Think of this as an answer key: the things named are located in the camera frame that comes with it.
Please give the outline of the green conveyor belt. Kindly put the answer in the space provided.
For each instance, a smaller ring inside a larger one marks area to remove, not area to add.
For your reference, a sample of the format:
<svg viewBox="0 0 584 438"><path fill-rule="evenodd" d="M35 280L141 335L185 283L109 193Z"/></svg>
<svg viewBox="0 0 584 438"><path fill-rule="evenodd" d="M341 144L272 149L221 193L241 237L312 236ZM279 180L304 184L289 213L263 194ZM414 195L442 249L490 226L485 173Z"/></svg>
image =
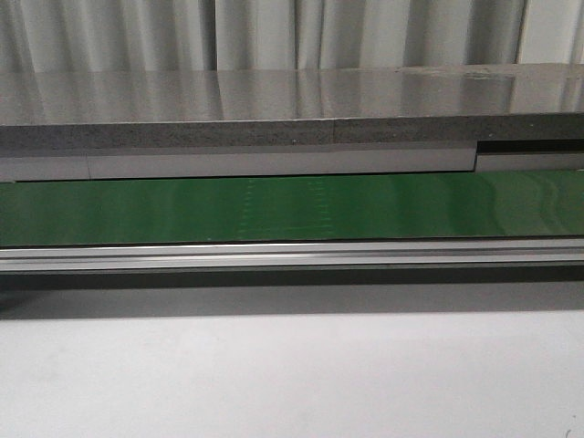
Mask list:
<svg viewBox="0 0 584 438"><path fill-rule="evenodd" d="M4 247L581 235L580 171L8 182Z"/></svg>

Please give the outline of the grey stone counter slab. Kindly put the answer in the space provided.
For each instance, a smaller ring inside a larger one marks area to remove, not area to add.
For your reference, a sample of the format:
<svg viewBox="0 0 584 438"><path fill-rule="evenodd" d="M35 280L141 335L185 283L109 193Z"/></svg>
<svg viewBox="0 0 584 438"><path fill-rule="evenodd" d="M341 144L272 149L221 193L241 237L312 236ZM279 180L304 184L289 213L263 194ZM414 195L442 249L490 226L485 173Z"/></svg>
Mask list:
<svg viewBox="0 0 584 438"><path fill-rule="evenodd" d="M583 68L9 73L5 182L583 166Z"/></svg>

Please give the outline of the white pleated curtain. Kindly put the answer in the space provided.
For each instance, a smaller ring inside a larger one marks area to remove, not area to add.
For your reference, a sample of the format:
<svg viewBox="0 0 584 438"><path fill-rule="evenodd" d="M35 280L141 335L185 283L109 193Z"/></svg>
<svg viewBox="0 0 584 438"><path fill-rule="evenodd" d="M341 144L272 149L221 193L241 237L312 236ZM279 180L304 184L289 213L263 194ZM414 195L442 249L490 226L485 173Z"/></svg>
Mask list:
<svg viewBox="0 0 584 438"><path fill-rule="evenodd" d="M4 72L583 60L580 1L4 1Z"/></svg>

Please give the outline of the aluminium conveyor side rail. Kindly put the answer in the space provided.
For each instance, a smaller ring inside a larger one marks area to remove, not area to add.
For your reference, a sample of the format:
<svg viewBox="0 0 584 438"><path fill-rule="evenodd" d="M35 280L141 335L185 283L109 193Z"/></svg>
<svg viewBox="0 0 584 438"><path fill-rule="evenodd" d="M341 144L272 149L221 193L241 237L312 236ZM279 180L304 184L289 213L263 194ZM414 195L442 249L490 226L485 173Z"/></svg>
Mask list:
<svg viewBox="0 0 584 438"><path fill-rule="evenodd" d="M577 237L12 248L4 274L151 269L580 262Z"/></svg>

